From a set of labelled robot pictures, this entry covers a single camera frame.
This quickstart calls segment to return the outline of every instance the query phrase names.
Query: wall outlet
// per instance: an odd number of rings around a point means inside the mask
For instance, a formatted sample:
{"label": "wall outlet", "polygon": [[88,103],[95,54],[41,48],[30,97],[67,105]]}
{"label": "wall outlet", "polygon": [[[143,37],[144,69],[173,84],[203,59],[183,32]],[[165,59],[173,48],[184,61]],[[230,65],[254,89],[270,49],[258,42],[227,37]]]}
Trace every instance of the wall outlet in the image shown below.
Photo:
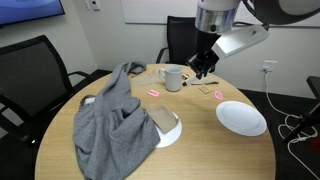
{"label": "wall outlet", "polygon": [[278,61],[264,61],[262,67],[261,67],[261,71],[267,71],[267,72],[272,72],[276,66],[276,64],[278,63]]}
{"label": "wall outlet", "polygon": [[90,0],[91,1],[91,7],[94,11],[100,11],[100,3],[99,0]]}
{"label": "wall outlet", "polygon": [[84,0],[84,7],[86,10],[90,10],[91,7],[90,7],[90,4],[89,4],[89,0]]}

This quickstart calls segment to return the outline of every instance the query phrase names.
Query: chair backrest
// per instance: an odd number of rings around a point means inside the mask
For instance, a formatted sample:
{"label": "chair backrest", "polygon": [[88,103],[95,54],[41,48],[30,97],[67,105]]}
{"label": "chair backrest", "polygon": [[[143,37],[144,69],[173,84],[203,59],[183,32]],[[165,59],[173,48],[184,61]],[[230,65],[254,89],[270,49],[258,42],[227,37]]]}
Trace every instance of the chair backrest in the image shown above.
{"label": "chair backrest", "polygon": [[173,17],[167,19],[167,41],[169,63],[186,64],[196,50],[196,27],[193,17]]}
{"label": "chair backrest", "polygon": [[0,48],[0,103],[24,121],[73,94],[65,65],[45,36]]}

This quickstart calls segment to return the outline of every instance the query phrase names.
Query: white mug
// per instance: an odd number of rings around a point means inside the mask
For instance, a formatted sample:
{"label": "white mug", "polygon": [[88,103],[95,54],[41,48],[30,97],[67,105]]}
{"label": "white mug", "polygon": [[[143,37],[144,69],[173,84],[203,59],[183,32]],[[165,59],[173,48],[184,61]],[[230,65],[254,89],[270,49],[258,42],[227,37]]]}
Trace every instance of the white mug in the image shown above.
{"label": "white mug", "polygon": [[169,65],[159,69],[159,75],[164,80],[168,91],[178,91],[182,86],[182,68],[178,65]]}

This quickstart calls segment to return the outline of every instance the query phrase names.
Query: small object on table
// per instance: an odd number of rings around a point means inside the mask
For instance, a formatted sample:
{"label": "small object on table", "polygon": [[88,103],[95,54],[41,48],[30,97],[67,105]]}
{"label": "small object on table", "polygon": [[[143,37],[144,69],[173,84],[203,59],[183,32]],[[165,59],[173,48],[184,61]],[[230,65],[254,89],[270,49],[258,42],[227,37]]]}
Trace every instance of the small object on table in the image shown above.
{"label": "small object on table", "polygon": [[187,80],[187,79],[189,79],[189,74],[182,74],[182,79],[183,80]]}
{"label": "small object on table", "polygon": [[214,91],[214,97],[216,99],[223,99],[222,92],[221,91]]}
{"label": "small object on table", "polygon": [[205,94],[208,94],[209,92],[212,91],[211,89],[207,88],[206,85],[200,86],[199,89],[200,89],[203,93],[205,93]]}
{"label": "small object on table", "polygon": [[219,84],[219,82],[218,81],[213,81],[213,82],[204,83],[204,85],[208,85],[208,84]]}
{"label": "small object on table", "polygon": [[156,90],[150,90],[148,94],[153,97],[158,97],[160,93]]}

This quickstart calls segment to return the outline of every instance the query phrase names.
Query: mug handle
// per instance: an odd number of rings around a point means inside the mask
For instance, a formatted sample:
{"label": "mug handle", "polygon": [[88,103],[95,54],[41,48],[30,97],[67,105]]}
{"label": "mug handle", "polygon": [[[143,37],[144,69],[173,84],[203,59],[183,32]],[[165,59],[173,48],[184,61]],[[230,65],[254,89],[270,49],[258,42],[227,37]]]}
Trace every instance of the mug handle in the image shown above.
{"label": "mug handle", "polygon": [[162,80],[165,81],[165,73],[164,72],[165,72],[165,69],[163,69],[163,68],[159,69],[159,76],[161,77]]}

